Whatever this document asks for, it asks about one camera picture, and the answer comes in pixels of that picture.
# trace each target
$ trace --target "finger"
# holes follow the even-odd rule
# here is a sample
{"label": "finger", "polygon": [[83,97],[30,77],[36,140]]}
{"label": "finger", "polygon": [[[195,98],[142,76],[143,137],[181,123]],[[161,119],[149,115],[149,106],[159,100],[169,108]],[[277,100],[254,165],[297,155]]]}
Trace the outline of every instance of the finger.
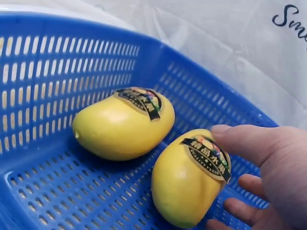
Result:
{"label": "finger", "polygon": [[251,175],[251,174],[244,174],[240,176],[238,180],[238,184],[245,189],[246,191],[267,200],[267,197],[263,191],[263,185],[261,178]]}
{"label": "finger", "polygon": [[222,222],[219,222],[216,219],[210,219],[206,225],[207,230],[232,230],[230,227],[226,226]]}
{"label": "finger", "polygon": [[307,132],[293,127],[265,128],[252,125],[212,127],[217,144],[225,151],[261,166],[273,153]]}
{"label": "finger", "polygon": [[253,226],[260,219],[263,212],[263,209],[252,207],[234,198],[225,200],[224,208],[231,215],[249,226]]}

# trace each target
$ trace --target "colorful logo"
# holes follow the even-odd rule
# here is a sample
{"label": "colorful logo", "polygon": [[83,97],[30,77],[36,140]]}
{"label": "colorful logo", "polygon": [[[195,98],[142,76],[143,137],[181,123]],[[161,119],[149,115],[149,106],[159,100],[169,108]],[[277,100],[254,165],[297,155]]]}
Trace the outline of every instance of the colorful logo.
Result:
{"label": "colorful logo", "polygon": [[146,90],[138,87],[131,87],[132,90],[140,92],[141,94],[146,95],[146,97],[151,101],[156,111],[161,110],[161,100],[158,98],[158,96],[151,90]]}
{"label": "colorful logo", "polygon": [[210,149],[214,156],[218,157],[222,164],[225,166],[225,168],[228,169],[227,161],[224,157],[224,154],[220,150],[220,148],[215,144],[214,141],[210,140],[209,138],[204,137],[203,135],[196,135],[193,137],[193,139],[202,145],[206,146],[208,149]]}

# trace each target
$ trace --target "white plastic bag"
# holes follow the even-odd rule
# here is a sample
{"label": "white plastic bag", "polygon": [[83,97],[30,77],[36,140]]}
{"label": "white plastic bag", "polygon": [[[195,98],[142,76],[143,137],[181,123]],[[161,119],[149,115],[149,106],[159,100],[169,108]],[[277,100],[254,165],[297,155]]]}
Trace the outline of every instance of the white plastic bag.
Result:
{"label": "white plastic bag", "polygon": [[170,44],[278,124],[307,128],[307,1],[84,1]]}

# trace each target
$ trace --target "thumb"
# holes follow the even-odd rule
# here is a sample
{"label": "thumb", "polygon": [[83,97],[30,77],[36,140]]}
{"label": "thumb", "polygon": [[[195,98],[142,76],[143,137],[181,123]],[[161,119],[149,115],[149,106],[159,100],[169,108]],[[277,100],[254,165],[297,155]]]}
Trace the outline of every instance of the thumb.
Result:
{"label": "thumb", "polygon": [[252,125],[230,127],[217,125],[212,134],[225,151],[251,161],[258,167],[295,136],[306,136],[306,132],[293,127],[265,128]]}

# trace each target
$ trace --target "black lettering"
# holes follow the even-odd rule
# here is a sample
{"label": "black lettering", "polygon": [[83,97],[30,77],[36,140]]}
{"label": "black lettering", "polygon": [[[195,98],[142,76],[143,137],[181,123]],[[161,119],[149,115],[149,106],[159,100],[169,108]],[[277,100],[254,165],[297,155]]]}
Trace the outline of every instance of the black lettering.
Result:
{"label": "black lettering", "polygon": [[307,34],[305,34],[304,36],[301,36],[301,34],[305,31],[305,27],[301,26],[302,24],[300,22],[294,22],[294,21],[291,21],[290,24],[289,24],[289,28],[292,28],[295,26],[295,30],[299,30],[298,34],[297,34],[297,37],[298,38],[305,38],[306,40],[306,37],[307,37]]}
{"label": "black lettering", "polygon": [[276,26],[285,26],[285,25],[287,25],[287,22],[288,22],[288,19],[287,19],[288,10],[289,10],[290,8],[296,9],[296,11],[295,11],[294,13],[292,13],[292,14],[297,14],[297,13],[299,13],[299,10],[298,10],[298,8],[297,8],[295,5],[291,5],[291,4],[286,5],[286,6],[284,7],[284,10],[283,10],[283,22],[282,22],[282,23],[277,23],[277,22],[276,22],[276,18],[279,17],[278,14],[275,15],[275,16],[272,18],[272,22],[273,22]]}

